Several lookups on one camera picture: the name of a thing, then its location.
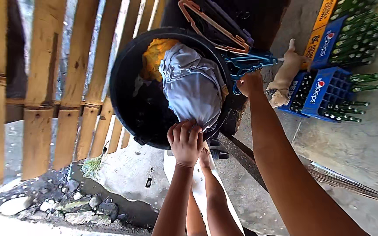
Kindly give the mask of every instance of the hand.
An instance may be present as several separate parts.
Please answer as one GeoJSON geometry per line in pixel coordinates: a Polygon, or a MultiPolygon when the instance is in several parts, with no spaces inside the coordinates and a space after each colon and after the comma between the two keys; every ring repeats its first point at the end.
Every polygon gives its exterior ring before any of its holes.
{"type": "Polygon", "coordinates": [[[200,126],[192,128],[193,125],[195,125],[195,120],[182,121],[171,126],[167,132],[167,140],[176,158],[176,164],[189,168],[195,166],[204,141],[203,133],[200,133],[202,128],[200,126]]]}
{"type": "Polygon", "coordinates": [[[251,73],[246,73],[242,78],[237,81],[237,87],[240,92],[246,96],[254,93],[263,93],[263,80],[260,70],[251,73]]]}

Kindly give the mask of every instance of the black plastic basin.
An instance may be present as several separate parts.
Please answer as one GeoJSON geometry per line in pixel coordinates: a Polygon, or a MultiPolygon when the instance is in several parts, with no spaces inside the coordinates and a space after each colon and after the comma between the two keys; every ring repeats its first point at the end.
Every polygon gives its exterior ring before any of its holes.
{"type": "MultiPolygon", "coordinates": [[[[202,36],[190,30],[173,27],[151,30],[130,41],[119,52],[110,76],[110,97],[117,118],[141,145],[148,144],[155,148],[170,149],[166,134],[170,126],[178,123],[178,120],[168,108],[168,101],[160,83],[142,87],[138,96],[132,97],[135,78],[142,68],[142,54],[156,38],[179,40],[203,57],[216,62],[229,92],[232,81],[220,52],[202,36]]],[[[212,137],[224,123],[229,112],[228,105],[226,100],[215,128],[205,132],[204,140],[212,137]]]]}

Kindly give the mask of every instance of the grass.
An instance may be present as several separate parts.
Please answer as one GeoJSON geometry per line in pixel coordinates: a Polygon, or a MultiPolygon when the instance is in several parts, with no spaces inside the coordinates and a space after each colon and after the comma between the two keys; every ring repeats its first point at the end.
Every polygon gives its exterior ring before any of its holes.
{"type": "Polygon", "coordinates": [[[102,163],[102,156],[103,154],[96,158],[84,160],[84,162],[81,164],[81,170],[84,174],[83,177],[97,179],[97,174],[100,171],[100,166],[102,163]]]}

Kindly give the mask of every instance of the yellow crate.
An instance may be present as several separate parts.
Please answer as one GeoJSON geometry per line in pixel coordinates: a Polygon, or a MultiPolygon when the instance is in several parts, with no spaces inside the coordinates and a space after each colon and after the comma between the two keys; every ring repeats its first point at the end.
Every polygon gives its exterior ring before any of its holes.
{"type": "Polygon", "coordinates": [[[313,30],[317,30],[328,24],[329,19],[332,15],[333,9],[335,8],[337,0],[323,0],[322,6],[320,8],[318,17],[315,22],[313,30]]]}
{"type": "MultiPolygon", "coordinates": [[[[306,51],[304,51],[304,56],[310,58],[311,61],[315,58],[316,52],[318,50],[320,41],[322,40],[323,34],[325,33],[326,26],[322,26],[317,30],[313,30],[310,35],[309,42],[307,43],[306,51]]],[[[302,69],[307,69],[308,63],[303,63],[302,69]]]]}

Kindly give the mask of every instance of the yellow cloth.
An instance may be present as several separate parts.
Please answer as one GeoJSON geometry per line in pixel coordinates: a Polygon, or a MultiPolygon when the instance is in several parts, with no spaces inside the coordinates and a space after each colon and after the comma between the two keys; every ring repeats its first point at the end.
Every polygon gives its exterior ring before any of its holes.
{"type": "Polygon", "coordinates": [[[174,39],[153,39],[142,55],[142,70],[139,75],[147,81],[157,80],[161,82],[163,78],[158,72],[160,61],[164,59],[166,51],[170,50],[179,40],[174,39]]]}

